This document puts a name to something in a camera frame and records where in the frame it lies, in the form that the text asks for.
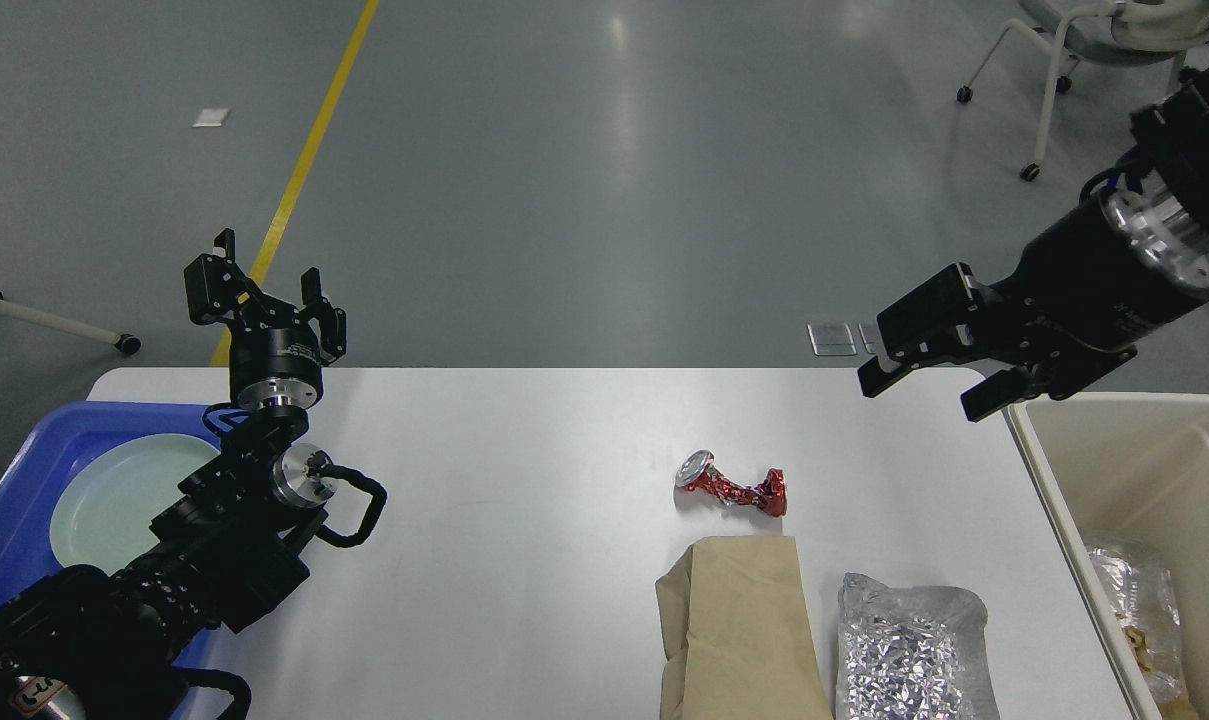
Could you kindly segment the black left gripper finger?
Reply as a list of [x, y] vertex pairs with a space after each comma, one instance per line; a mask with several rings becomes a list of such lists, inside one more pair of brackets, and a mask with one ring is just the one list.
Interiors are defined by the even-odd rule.
[[264, 314], [264, 296], [237, 263], [235, 230], [214, 238], [215, 252], [202, 252], [184, 268], [185, 306], [196, 325], [221, 323], [244, 327]]
[[319, 362], [332, 365], [347, 352], [347, 314], [342, 307], [332, 304], [322, 291], [322, 273], [311, 266], [299, 278], [302, 307], [299, 320], [303, 325], [316, 324], [316, 341], [319, 342]]

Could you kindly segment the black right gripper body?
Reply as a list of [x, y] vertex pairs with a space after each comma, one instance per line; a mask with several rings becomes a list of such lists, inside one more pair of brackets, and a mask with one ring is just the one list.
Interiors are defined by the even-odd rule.
[[1170, 192], [1101, 191], [1035, 237], [1002, 281], [978, 281], [980, 350], [1003, 368], [1047, 365], [1040, 395], [1071, 397], [1133, 359], [1139, 339], [1207, 304], [1208, 250]]

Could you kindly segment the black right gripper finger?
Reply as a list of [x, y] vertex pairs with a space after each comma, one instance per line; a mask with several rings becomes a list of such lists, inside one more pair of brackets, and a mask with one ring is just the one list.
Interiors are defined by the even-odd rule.
[[965, 263], [951, 263], [875, 319], [875, 356], [857, 368], [864, 397], [877, 397], [916, 368], [968, 364], [979, 359], [976, 329], [985, 320], [984, 288]]
[[983, 420], [1012, 403], [1039, 397], [1046, 384], [1047, 365], [1016, 365], [989, 374], [961, 395], [966, 419]]

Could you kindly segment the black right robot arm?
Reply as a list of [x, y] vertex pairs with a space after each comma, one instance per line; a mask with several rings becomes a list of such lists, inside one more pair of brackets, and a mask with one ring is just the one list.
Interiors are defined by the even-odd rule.
[[1011, 403], [1062, 401], [1136, 356], [1138, 342], [1209, 302], [1209, 69], [1130, 115], [1129, 186], [1089, 184], [1078, 205], [985, 284], [944, 266], [880, 310], [864, 397], [938, 365], [1001, 364], [962, 391], [968, 420]]

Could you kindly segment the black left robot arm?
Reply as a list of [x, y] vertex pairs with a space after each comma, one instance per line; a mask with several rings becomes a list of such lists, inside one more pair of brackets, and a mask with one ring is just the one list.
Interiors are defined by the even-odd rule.
[[319, 269], [289, 304], [242, 271], [232, 230], [214, 246], [183, 277], [192, 323], [230, 336], [229, 401], [202, 416], [220, 451], [151, 521], [155, 547], [115, 573], [73, 565], [0, 605], [0, 719], [169, 719], [192, 689], [229, 693], [221, 718], [245, 718], [242, 677], [179, 655], [201, 632], [274, 611], [310, 577], [308, 542], [360, 546], [383, 515], [383, 486], [303, 442], [322, 368], [347, 339]]

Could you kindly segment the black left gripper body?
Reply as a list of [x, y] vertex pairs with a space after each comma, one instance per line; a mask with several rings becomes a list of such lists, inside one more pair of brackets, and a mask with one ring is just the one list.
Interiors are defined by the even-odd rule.
[[307, 325], [232, 329], [229, 347], [230, 401], [238, 410], [268, 405], [311, 410], [322, 400], [322, 347]]

